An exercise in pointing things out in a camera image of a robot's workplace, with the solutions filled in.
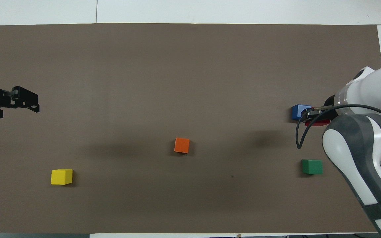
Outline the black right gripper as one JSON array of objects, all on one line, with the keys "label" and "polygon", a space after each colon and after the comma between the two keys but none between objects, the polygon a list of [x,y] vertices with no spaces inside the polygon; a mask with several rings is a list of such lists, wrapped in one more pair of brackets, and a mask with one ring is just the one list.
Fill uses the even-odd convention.
[{"label": "black right gripper", "polygon": [[[323,106],[320,107],[312,107],[310,110],[303,110],[301,112],[301,120],[313,120],[314,118],[321,115],[324,111],[330,110],[334,107],[334,98],[335,95],[331,95],[329,98],[326,99]],[[338,113],[336,110],[331,110],[328,112],[323,119],[327,119],[329,121],[332,121],[338,116]]]}]

